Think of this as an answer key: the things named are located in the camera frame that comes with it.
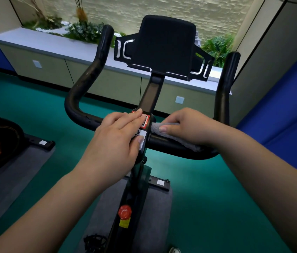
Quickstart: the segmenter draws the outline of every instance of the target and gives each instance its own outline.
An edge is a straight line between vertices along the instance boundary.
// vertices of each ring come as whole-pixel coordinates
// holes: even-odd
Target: shoe
[[[172,247],[168,253],[181,253],[180,249]]]

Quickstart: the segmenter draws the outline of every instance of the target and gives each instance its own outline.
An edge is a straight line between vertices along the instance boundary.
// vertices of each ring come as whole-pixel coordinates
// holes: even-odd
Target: exercise bike
[[[93,131],[103,119],[80,110],[79,101],[104,68],[113,34],[114,30],[110,25],[103,27],[93,63],[78,79],[65,99],[65,110],[70,119]],[[194,160],[205,160],[218,155],[216,149],[202,146],[200,152],[194,152],[175,140],[151,132],[151,125],[156,121],[152,112],[165,76],[187,81],[198,79],[204,82],[209,77],[214,58],[194,44],[195,34],[196,27],[190,22],[148,15],[143,18],[138,33],[117,37],[115,40],[114,60],[124,62],[130,68],[150,72],[151,77],[138,105],[146,115],[146,121],[136,135],[144,136],[144,140],[135,166],[129,174],[118,212],[114,213],[113,225],[103,247],[105,253],[131,252],[148,188],[155,186],[161,190],[170,189],[169,180],[151,176],[151,168],[144,165],[147,148]],[[229,125],[229,93],[239,58],[238,52],[232,52],[227,56],[215,96],[214,119],[227,125]]]

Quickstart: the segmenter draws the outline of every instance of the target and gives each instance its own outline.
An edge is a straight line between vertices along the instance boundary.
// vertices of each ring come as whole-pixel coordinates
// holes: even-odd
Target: person
[[[0,236],[0,252],[57,251],[97,196],[133,167],[143,138],[132,137],[144,119],[141,109],[107,115],[76,167]],[[180,125],[162,125],[161,132],[218,149],[283,240],[297,252],[297,169],[243,132],[196,110],[184,108],[163,122]]]

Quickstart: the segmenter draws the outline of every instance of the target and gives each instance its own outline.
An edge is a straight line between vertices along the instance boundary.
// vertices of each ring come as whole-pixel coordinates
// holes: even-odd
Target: red knob
[[[131,207],[129,205],[123,205],[118,210],[118,216],[121,218],[121,220],[127,220],[131,217]]]

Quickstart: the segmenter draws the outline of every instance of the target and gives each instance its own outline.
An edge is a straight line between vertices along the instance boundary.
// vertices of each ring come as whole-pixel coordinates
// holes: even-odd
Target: green floor
[[[0,219],[0,234],[73,169],[94,134],[67,117],[65,95],[0,73],[0,117],[18,123],[28,134],[56,142],[53,156]],[[130,111],[91,99],[84,99],[80,107],[100,117]],[[194,161],[150,149],[146,156],[152,175],[171,181],[168,243],[182,253],[290,252],[220,156]],[[61,253],[74,252],[94,204],[69,234]]]

